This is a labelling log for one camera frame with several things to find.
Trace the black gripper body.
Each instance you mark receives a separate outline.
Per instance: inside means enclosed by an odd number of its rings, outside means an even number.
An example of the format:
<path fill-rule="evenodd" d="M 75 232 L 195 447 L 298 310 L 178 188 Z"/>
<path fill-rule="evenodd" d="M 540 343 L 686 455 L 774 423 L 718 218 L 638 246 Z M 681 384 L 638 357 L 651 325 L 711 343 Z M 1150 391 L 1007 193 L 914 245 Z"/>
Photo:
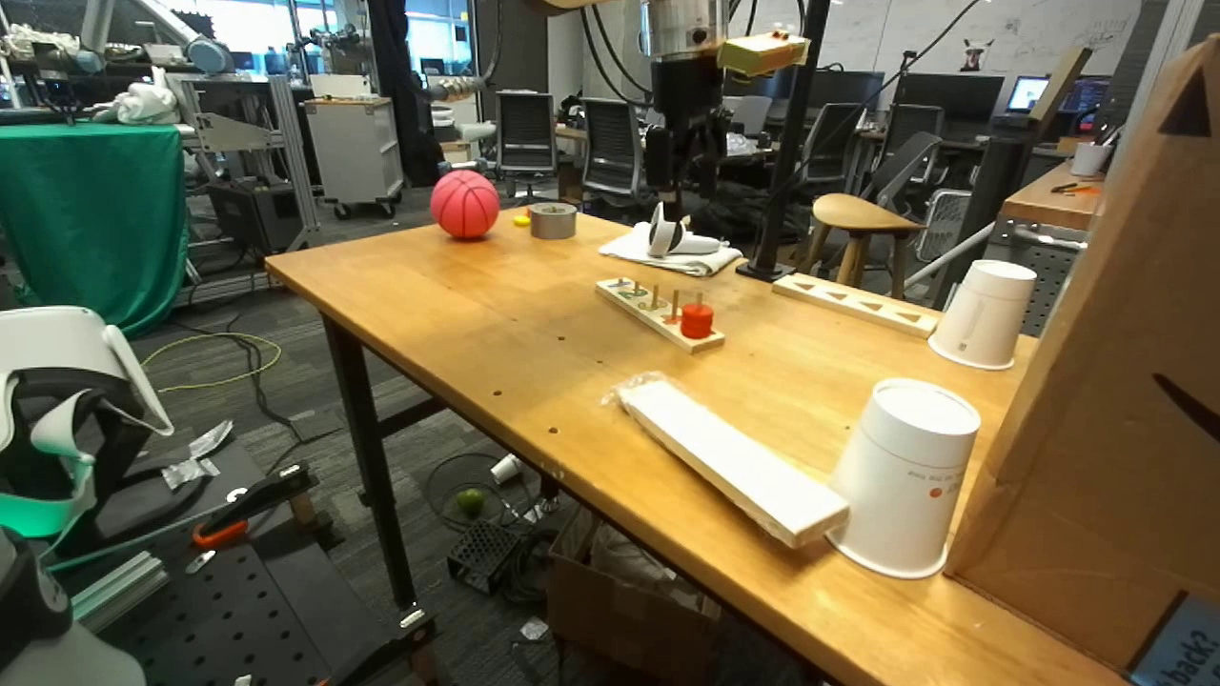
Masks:
<path fill-rule="evenodd" d="M 662 126 L 648 132 L 648 182 L 680 202 L 711 189 L 723 151 L 722 67 L 711 52 L 651 65 L 651 105 Z"/>

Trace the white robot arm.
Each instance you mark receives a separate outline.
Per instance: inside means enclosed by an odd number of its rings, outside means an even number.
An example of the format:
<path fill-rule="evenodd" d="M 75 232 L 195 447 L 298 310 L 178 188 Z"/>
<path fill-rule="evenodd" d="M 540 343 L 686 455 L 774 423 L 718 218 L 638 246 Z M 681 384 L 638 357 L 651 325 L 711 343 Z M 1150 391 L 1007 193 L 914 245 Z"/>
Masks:
<path fill-rule="evenodd" d="M 643 132 L 643 178 L 662 202 L 718 178 L 727 116 L 723 81 L 765 81 L 805 67 L 812 39 L 805 32 L 727 32 L 727 0 L 638 0 L 641 52 L 651 84 L 648 105 L 658 121 Z"/>

